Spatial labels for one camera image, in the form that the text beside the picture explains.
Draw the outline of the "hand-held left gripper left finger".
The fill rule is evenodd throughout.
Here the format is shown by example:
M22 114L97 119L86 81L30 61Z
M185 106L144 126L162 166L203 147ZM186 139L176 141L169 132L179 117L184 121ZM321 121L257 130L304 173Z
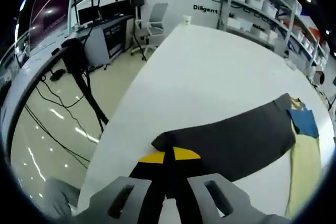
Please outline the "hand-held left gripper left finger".
M166 191L164 161L164 152L139 159L129 177L118 177L90 198L76 223L158 223Z

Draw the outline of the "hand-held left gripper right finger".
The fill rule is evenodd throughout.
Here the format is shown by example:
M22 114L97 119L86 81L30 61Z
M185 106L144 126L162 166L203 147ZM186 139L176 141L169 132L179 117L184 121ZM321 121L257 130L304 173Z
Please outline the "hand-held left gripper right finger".
M201 157L173 147L165 153L169 196L176 200L181 223L288 223L252 206L246 192L218 173L211 173Z

